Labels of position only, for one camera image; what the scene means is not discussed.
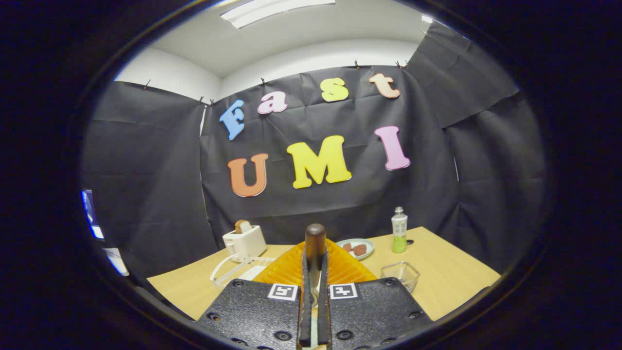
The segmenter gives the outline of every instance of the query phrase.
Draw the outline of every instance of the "pink letter i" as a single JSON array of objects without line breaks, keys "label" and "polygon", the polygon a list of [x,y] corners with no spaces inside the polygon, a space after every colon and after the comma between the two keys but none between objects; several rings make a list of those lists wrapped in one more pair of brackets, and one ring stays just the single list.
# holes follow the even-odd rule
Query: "pink letter i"
[{"label": "pink letter i", "polygon": [[380,140],[383,142],[384,151],[387,154],[387,163],[384,167],[389,171],[411,165],[411,160],[404,156],[402,146],[397,139],[398,131],[399,128],[396,126],[383,126],[374,131],[374,134],[380,136]]}]

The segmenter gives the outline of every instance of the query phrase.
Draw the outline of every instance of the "white toaster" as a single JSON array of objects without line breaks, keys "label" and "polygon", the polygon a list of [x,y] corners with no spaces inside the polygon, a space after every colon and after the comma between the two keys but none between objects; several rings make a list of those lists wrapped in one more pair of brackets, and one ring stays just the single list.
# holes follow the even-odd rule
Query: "white toaster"
[{"label": "white toaster", "polygon": [[248,257],[258,257],[266,251],[266,240],[258,225],[241,225],[241,233],[235,230],[223,235],[223,241],[229,255],[239,254],[231,258],[235,262],[243,262]]}]

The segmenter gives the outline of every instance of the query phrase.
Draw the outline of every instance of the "dish rack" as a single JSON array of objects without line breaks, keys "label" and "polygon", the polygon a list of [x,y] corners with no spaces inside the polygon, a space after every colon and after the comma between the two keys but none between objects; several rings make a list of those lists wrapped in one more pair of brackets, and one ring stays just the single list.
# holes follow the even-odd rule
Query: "dish rack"
[{"label": "dish rack", "polygon": [[238,266],[231,269],[229,272],[225,273],[219,278],[216,278],[216,273],[218,270],[231,258],[236,257],[240,254],[233,254],[226,257],[223,261],[221,261],[212,271],[210,276],[210,281],[212,281],[216,286],[220,288],[224,288],[227,284],[234,278],[239,278],[242,280],[252,280],[259,272],[263,271],[266,266],[270,265],[276,258],[261,258],[261,257],[247,257]]}]

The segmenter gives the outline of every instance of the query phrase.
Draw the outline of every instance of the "black curtain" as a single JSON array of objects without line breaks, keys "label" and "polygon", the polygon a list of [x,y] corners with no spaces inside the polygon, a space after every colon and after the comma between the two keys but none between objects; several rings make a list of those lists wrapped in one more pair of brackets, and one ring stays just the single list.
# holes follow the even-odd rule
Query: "black curtain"
[{"label": "black curtain", "polygon": [[[382,96],[368,79],[393,78],[401,96]],[[326,102],[320,82],[342,78],[348,98]],[[267,93],[283,91],[288,107],[260,115]],[[232,141],[219,117],[244,101],[244,130]],[[374,130],[395,125],[405,169],[387,171]],[[292,156],[306,142],[317,154],[327,136],[344,137],[352,179],[294,189]],[[432,24],[406,69],[341,67],[301,73],[255,86],[208,110],[201,134],[201,172],[216,241],[238,219],[261,225],[270,244],[295,244],[306,225],[324,224],[328,238],[391,233],[403,206],[408,228],[424,226],[499,272],[536,236],[543,209],[545,161],[539,128],[518,87],[470,40]],[[229,161],[245,158],[247,184],[255,182],[251,156],[269,155],[267,186],[256,197],[231,189]]]},{"label": "black curtain", "polygon": [[114,82],[84,142],[82,181],[93,191],[105,247],[118,247],[144,281],[218,250],[199,172],[203,105],[156,88]]},{"label": "black curtain", "polygon": [[455,156],[454,226],[443,237],[500,273],[550,210],[543,135],[525,96],[481,47],[434,22],[409,61]]},{"label": "black curtain", "polygon": [[[377,73],[393,78],[401,96],[382,96],[368,82]],[[326,102],[320,82],[327,78],[342,78],[348,98]],[[275,91],[285,92],[287,109],[260,115],[261,97]],[[244,101],[244,130],[230,141],[219,117],[236,100]],[[525,97],[481,48],[438,23],[405,68],[340,67],[246,89],[207,107],[199,138],[204,108],[115,82],[95,112],[84,187],[93,190],[105,244],[119,247],[135,275],[224,248],[221,236],[238,219],[261,225],[269,244],[296,244],[313,222],[332,240],[390,234],[396,206],[409,216],[408,228],[424,226],[503,272],[537,237],[547,208],[542,136]],[[384,167],[374,130],[390,125],[400,129],[408,168]],[[294,189],[287,147],[305,142],[317,154],[332,135],[345,139],[352,178]],[[267,186],[239,197],[227,164],[247,159],[245,180],[253,184],[250,158],[258,153],[269,155]]]}]

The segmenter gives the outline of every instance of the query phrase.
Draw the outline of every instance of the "black mount plate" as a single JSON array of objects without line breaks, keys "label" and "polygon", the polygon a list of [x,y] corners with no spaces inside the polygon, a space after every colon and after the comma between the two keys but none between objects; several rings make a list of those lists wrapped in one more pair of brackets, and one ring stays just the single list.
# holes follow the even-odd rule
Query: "black mount plate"
[{"label": "black mount plate", "polygon": [[198,323],[254,349],[295,350],[299,311],[299,286],[235,279]]},{"label": "black mount plate", "polygon": [[432,320],[396,278],[328,287],[333,350],[390,343]]}]

